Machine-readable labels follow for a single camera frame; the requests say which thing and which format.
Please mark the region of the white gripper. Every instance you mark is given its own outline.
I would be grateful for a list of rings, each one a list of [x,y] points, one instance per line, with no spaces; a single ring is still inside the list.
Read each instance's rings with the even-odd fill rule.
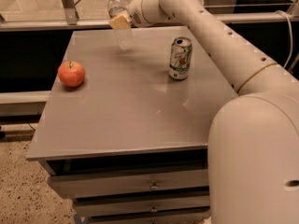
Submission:
[[[110,19],[110,27],[114,30],[129,29],[131,20],[136,27],[147,27],[163,19],[159,0],[133,0],[128,6],[128,12],[120,12]]]

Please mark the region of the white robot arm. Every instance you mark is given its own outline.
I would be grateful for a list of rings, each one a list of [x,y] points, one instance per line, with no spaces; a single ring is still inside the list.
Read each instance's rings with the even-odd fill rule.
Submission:
[[[202,0],[133,0],[114,29],[177,21],[237,98],[212,121],[208,178],[212,224],[299,224],[299,83],[206,11]]]

